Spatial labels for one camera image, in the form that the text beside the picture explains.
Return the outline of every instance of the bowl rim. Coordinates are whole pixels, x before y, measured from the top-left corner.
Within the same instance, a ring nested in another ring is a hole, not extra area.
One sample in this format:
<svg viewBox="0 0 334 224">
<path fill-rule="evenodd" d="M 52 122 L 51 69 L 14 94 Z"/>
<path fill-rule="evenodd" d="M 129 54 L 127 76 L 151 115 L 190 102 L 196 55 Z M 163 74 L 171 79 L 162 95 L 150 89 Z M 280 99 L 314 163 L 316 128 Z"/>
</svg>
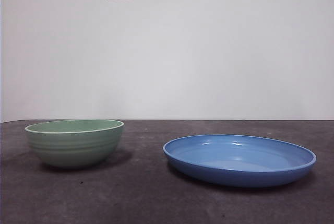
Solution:
<svg viewBox="0 0 334 224">
<path fill-rule="evenodd" d="M 119 122 L 119 126 L 114 126 L 114 127 L 107 127 L 107 128 L 101 128 L 101 129 L 95 129 L 95 130 L 87 130 L 87 131 L 72 131 L 72 132 L 45 132 L 45 131 L 35 131 L 35 130 L 30 130 L 29 127 L 35 126 L 35 125 L 40 125 L 40 124 L 45 124 L 45 123 L 52 123 L 52 122 L 65 122 L 65 121 L 114 121 L 114 122 Z M 104 119 L 85 119 L 85 120 L 59 120 L 59 121 L 45 121 L 45 122 L 40 122 L 36 124 L 31 124 L 29 126 L 25 127 L 25 131 L 30 132 L 30 133 L 38 133 L 38 134 L 79 134 L 79 133 L 92 133 L 92 132 L 100 132 L 100 131 L 105 131 L 105 130 L 111 130 L 115 128 L 119 128 L 124 126 L 124 123 L 122 121 L 117 121 L 117 120 L 104 120 Z"/>
<path fill-rule="evenodd" d="M 304 149 L 305 151 L 307 151 L 308 153 L 310 153 L 312 155 L 312 160 L 306 164 L 303 164 L 303 165 L 300 165 L 300 166 L 294 166 L 294 167 L 290 167 L 290 168 L 282 168 L 282 169 L 272 169 L 270 171 L 261 171 L 261 170 L 258 170 L 258 171 L 253 171 L 253 170 L 240 170 L 240 169 L 229 169 L 229 168 L 222 168 L 222 167 L 215 167 L 215 166 L 208 166 L 208 165 L 203 165 L 199 162 L 191 162 L 191 161 L 187 161 L 187 160 L 184 160 L 184 159 L 180 159 L 178 158 L 177 156 L 175 155 L 172 155 L 171 153 L 169 153 L 167 150 L 166 150 L 166 146 L 169 144 L 169 143 L 172 143 L 172 142 L 175 142 L 175 141 L 178 141 L 180 139 L 184 139 L 184 138 L 191 138 L 191 137 L 196 137 L 196 136 L 242 136 L 242 137 L 250 137 L 250 138 L 260 138 L 260 139 L 265 139 L 265 140 L 270 140 L 270 141 L 274 141 L 274 142 L 280 142 L 280 143 L 284 143 L 284 144 L 288 144 L 288 145 L 292 145 L 292 146 L 295 146 L 295 147 L 299 147 L 301 149 Z M 239 134 L 201 134 L 201 135 L 191 135 L 191 136 L 184 136 L 184 137 L 181 137 L 181 138 L 177 138 L 177 139 L 173 139 L 173 140 L 170 140 L 169 142 L 165 143 L 163 145 L 163 151 L 164 153 L 175 159 L 175 160 L 178 160 L 178 161 L 181 161 L 181 162 L 184 162 L 184 163 L 188 163 L 188 164 L 191 164 L 191 165 L 194 165 L 194 166 L 198 166 L 198 167 L 203 167 L 203 168 L 211 168 L 211 169 L 219 169 L 219 170 L 227 170 L 227 171 L 234 171 L 234 172 L 251 172 L 251 173 L 273 173 L 273 172 L 284 172 L 284 171 L 293 171 L 293 170 L 298 170 L 298 169 L 302 169 L 302 168 L 307 168 L 307 167 L 310 167 L 312 166 L 316 160 L 317 160 L 317 157 L 316 155 L 309 149 L 305 148 L 305 147 L 302 147 L 302 146 L 299 146 L 297 144 L 293 144 L 293 143 L 290 143 L 290 142 L 284 142 L 282 140 L 278 140 L 278 139 L 271 139 L 271 138 L 265 138 L 265 137 L 258 137 L 258 136 L 251 136 L 251 135 L 239 135 Z"/>
</svg>

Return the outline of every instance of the white wall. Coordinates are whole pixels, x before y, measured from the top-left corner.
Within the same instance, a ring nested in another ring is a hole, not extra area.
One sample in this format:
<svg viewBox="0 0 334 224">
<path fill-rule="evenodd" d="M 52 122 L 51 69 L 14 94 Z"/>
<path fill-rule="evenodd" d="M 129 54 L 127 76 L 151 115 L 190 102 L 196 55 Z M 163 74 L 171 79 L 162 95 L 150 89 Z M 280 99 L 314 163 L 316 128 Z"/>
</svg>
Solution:
<svg viewBox="0 0 334 224">
<path fill-rule="evenodd" d="M 2 0 L 2 121 L 334 119 L 334 0 Z"/>
</svg>

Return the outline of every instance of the blue dish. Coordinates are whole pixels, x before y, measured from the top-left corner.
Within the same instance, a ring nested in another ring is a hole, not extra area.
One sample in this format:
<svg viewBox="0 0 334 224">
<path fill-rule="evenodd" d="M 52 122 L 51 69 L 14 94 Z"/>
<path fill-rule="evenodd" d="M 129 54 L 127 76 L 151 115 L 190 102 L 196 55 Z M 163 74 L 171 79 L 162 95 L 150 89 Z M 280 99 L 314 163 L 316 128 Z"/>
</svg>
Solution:
<svg viewBox="0 0 334 224">
<path fill-rule="evenodd" d="M 197 135 L 163 146 L 168 161 L 194 178 L 221 185 L 269 187 L 307 175 L 310 150 L 280 140 L 243 135 Z"/>
</svg>

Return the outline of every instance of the green dish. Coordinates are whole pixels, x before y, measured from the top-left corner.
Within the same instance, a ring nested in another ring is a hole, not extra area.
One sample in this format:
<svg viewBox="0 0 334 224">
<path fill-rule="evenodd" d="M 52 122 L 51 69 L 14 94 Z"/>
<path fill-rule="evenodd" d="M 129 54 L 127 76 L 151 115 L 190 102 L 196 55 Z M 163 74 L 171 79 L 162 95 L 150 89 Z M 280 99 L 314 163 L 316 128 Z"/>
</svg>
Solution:
<svg viewBox="0 0 334 224">
<path fill-rule="evenodd" d="M 25 128 L 28 143 L 46 164 L 83 168 L 106 159 L 120 141 L 124 123 L 114 120 L 67 120 Z"/>
</svg>

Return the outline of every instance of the ridged bowl exterior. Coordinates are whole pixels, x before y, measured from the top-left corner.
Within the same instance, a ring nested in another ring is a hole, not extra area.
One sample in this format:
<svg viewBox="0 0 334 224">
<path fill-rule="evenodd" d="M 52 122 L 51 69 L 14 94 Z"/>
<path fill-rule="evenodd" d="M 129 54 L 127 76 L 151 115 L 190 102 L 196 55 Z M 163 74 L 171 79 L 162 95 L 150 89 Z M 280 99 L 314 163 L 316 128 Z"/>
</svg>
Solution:
<svg viewBox="0 0 334 224">
<path fill-rule="evenodd" d="M 106 159 L 117 147 L 122 130 L 123 125 L 94 132 L 26 133 L 30 148 L 44 163 L 72 169 Z"/>
</svg>

